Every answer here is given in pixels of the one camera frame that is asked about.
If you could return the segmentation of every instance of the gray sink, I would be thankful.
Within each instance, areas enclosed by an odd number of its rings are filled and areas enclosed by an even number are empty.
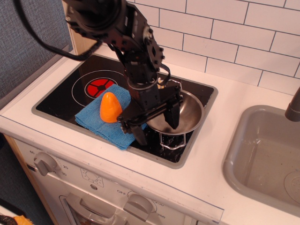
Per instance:
[[[240,194],[300,217],[300,122],[267,105],[241,116],[223,165]]]

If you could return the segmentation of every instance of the sink drain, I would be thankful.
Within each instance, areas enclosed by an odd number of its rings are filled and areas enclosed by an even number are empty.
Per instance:
[[[292,172],[286,176],[285,190],[293,200],[300,204],[300,171]]]

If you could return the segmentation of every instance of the white subway tile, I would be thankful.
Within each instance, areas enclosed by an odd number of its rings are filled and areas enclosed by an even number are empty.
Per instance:
[[[135,4],[150,26],[159,27],[159,8]]]
[[[249,2],[262,3],[270,6],[280,6],[283,7],[285,5],[285,0],[247,0]]]
[[[245,24],[300,35],[300,12],[250,3]]]
[[[164,56],[164,62],[205,72],[207,57],[166,47],[164,48]]]
[[[215,20],[211,38],[252,48],[269,50],[274,34],[275,32],[271,30]]]
[[[286,0],[285,8],[292,8],[300,10],[300,1],[299,0]]]
[[[161,9],[160,27],[209,38],[212,19]]]
[[[259,87],[294,95],[300,86],[300,79],[264,71]]]
[[[158,45],[166,46],[182,50],[183,34],[172,30],[165,30],[162,28],[151,27],[153,35]]]
[[[234,62],[238,46],[207,38],[184,35],[183,50],[219,60]]]
[[[244,23],[248,3],[235,0],[188,0],[187,13]]]
[[[208,58],[206,73],[257,86],[262,71],[230,62]]]
[[[169,9],[177,12],[186,11],[186,0],[135,0],[136,3]]]
[[[267,70],[274,73],[294,76],[300,59],[262,50],[239,47],[236,63]]]
[[[300,36],[277,32],[271,52],[300,58]]]

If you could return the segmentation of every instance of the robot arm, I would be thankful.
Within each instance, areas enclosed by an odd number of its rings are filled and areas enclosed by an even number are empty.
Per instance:
[[[107,43],[125,68],[132,100],[118,117],[124,133],[133,133],[141,145],[146,145],[141,125],[161,113],[175,129],[182,102],[180,87],[158,88],[157,72],[168,68],[162,64],[163,49],[140,11],[125,0],[64,1],[68,4],[66,19],[71,29]]]

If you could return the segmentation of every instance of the blue towel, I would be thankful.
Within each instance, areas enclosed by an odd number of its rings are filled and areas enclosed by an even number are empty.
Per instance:
[[[122,110],[129,105],[131,100],[129,91],[113,84],[76,114],[75,121],[84,128],[110,141],[119,149],[125,150],[135,140],[134,135],[123,133],[120,123],[106,123],[100,118],[100,104],[106,92],[111,92],[117,97]]]

